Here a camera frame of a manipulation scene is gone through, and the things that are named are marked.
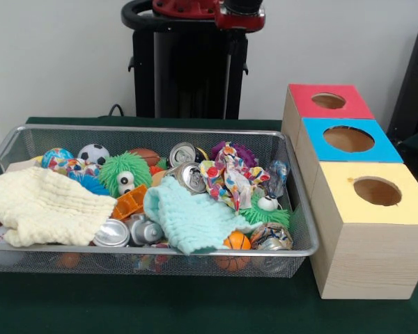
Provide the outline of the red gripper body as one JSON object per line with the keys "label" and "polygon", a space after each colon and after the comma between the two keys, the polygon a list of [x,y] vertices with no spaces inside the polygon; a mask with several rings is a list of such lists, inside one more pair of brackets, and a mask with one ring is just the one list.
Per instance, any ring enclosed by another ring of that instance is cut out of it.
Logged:
{"label": "red gripper body", "polygon": [[265,8],[261,6],[253,15],[240,15],[231,12],[225,6],[218,6],[215,9],[215,24],[224,30],[260,31],[265,25]]}

